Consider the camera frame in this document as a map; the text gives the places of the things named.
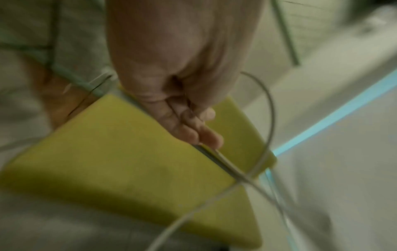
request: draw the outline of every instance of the blue strip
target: blue strip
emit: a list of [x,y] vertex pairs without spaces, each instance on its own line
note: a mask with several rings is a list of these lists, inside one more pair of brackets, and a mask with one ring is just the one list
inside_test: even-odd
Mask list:
[[273,151],[278,156],[397,86],[397,70]]

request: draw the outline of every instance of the yellow board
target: yellow board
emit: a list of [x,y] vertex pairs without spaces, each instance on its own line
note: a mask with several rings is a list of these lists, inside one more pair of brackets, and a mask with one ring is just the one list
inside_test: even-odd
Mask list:
[[[210,126],[225,137],[221,152],[249,170],[264,148],[234,103],[215,107]],[[274,164],[272,155],[265,167]],[[101,98],[10,162],[0,186],[168,225],[234,183],[192,146],[113,95]],[[242,187],[197,214],[184,230],[257,248],[261,237]]]

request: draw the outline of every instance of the skin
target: skin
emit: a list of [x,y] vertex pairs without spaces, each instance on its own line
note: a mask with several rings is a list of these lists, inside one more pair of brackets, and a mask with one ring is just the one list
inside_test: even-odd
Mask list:
[[239,75],[264,0],[108,0],[107,38],[125,90],[174,137],[213,149],[205,125]]

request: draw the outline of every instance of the blue light strip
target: blue light strip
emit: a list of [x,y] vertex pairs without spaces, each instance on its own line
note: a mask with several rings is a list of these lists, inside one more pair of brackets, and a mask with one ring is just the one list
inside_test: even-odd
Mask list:
[[273,151],[278,156],[397,86],[397,70]]

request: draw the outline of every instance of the human hand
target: human hand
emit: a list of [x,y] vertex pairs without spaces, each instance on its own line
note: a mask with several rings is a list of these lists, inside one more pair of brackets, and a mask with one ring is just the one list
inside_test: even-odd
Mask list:
[[205,125],[238,77],[263,0],[108,0],[107,36],[121,84],[174,137],[213,149]]

